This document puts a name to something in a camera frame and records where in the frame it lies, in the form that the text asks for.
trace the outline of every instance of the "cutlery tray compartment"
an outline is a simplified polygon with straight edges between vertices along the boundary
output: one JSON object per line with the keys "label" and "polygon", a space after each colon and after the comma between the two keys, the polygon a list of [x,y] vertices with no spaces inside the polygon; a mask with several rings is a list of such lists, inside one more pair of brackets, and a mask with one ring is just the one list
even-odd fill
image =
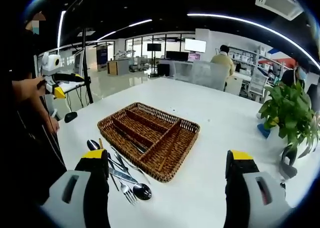
{"label": "cutlery tray compartment", "polygon": [[[123,156],[160,182],[174,177],[200,130],[196,123],[138,102],[99,121],[97,126]],[[140,152],[136,145],[146,152]]]}

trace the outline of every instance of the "glossy floor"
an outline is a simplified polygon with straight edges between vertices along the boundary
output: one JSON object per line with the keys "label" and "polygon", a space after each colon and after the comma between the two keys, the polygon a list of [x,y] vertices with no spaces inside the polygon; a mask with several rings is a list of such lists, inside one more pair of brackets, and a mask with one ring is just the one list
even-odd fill
{"label": "glossy floor", "polygon": [[[88,70],[88,75],[91,77],[91,93],[94,102],[97,102],[107,96],[123,91],[133,86],[148,82],[148,74],[150,70],[129,73],[126,75],[108,75],[107,71],[97,71],[95,67]],[[68,99],[55,99],[53,106],[57,109],[60,118],[64,118],[70,111],[77,111],[89,103],[86,87],[81,87],[70,91],[67,94]]]}

